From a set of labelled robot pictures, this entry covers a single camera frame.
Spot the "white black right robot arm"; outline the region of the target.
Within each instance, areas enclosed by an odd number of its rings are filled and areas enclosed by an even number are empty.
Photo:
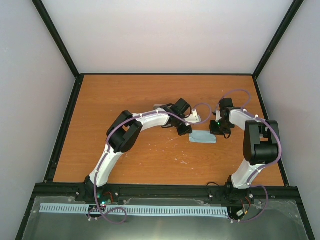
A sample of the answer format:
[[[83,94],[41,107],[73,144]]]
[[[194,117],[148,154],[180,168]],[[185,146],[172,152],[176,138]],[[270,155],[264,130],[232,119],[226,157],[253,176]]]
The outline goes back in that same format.
[[[261,171],[278,163],[282,156],[278,122],[265,120],[249,113],[243,107],[235,107],[231,98],[218,103],[219,110],[209,124],[210,133],[230,138],[235,127],[244,131],[243,161],[224,185],[224,198],[234,203],[244,198],[248,189]]]

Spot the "pink glasses case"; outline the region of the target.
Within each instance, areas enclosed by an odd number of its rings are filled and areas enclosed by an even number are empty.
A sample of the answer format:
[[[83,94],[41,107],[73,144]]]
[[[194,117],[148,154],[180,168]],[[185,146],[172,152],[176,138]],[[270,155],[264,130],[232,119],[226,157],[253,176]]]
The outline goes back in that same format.
[[[163,109],[163,108],[165,108],[166,106],[167,106],[166,104],[154,104],[154,105],[153,105],[153,110]]]

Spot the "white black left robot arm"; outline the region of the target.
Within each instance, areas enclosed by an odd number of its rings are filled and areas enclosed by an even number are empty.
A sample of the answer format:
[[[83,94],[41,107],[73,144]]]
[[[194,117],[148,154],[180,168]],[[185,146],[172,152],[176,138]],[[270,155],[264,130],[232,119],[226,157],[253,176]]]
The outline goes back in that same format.
[[[175,104],[155,106],[148,112],[123,111],[108,129],[102,155],[94,170],[84,180],[84,190],[81,193],[83,198],[95,202],[103,198],[103,186],[108,183],[117,161],[133,148],[142,131],[154,127],[174,127],[179,136],[190,134],[190,117],[194,116],[191,105],[182,98]]]

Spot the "light blue cleaning cloth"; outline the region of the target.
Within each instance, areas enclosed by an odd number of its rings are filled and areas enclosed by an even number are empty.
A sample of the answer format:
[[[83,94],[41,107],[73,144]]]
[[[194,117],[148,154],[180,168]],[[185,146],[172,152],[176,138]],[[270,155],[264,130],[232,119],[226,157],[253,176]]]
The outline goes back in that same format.
[[[211,134],[210,131],[193,130],[192,133],[189,134],[189,141],[191,143],[215,144],[217,138],[214,134]]]

